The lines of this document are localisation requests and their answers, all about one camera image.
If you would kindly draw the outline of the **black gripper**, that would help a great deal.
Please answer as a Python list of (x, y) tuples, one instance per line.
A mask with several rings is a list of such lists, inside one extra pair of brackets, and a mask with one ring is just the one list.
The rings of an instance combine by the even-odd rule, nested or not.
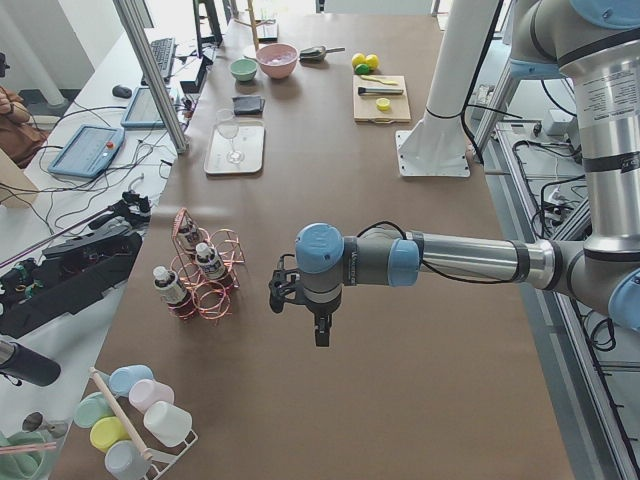
[(327, 304), (319, 304), (307, 297), (304, 292), (301, 274), (297, 268), (287, 269), (285, 259), (294, 258), (294, 254), (282, 254), (268, 283), (269, 305), (271, 310), (279, 314), (286, 303), (304, 305), (314, 314), (314, 335), (317, 347), (330, 345), (330, 328), (332, 325), (332, 313)]

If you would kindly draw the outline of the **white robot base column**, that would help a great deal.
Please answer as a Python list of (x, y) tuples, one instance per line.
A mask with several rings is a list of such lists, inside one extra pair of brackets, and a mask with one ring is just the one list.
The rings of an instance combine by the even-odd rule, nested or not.
[(464, 110), (493, 38), (503, 3), (455, 1), (449, 12), (425, 113), (396, 132), (403, 177), (468, 177)]

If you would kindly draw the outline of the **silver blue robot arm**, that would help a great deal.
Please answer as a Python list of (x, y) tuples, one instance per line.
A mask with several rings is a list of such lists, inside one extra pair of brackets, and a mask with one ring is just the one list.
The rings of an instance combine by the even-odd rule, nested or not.
[(375, 223), (355, 236), (315, 223), (297, 235), (295, 268), (279, 264), (271, 309), (305, 306), (327, 346), (346, 286), (411, 286), (419, 274), (475, 284), (527, 283), (571, 297), (619, 326), (639, 326), (639, 5), (519, 1), (509, 73), (572, 81), (591, 233), (532, 243), (433, 235)]

